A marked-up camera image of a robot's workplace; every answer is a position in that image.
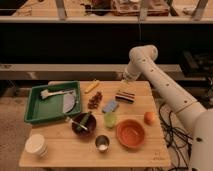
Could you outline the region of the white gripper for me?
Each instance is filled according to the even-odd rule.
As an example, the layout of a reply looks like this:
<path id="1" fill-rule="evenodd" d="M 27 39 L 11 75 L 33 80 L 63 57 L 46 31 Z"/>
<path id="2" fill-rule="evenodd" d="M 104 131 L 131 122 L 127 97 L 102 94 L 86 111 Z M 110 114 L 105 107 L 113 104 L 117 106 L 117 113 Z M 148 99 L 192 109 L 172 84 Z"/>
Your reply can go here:
<path id="1" fill-rule="evenodd" d="M 124 72 L 122 74 L 123 79 L 130 82 L 136 80 L 136 71 L 134 68 L 130 65 L 127 65 L 124 69 Z"/>

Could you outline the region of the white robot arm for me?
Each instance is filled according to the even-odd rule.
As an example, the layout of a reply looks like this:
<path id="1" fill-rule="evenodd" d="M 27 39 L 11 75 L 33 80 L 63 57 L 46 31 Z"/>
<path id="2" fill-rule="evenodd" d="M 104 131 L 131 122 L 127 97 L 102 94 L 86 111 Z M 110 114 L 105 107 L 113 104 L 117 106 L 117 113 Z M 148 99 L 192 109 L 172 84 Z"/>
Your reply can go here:
<path id="1" fill-rule="evenodd" d="M 157 57 L 158 50 L 154 45 L 132 48 L 123 78 L 135 81 L 143 74 L 191 134 L 193 141 L 188 171 L 213 171 L 213 108 L 206 109 L 163 72 L 154 63 Z"/>

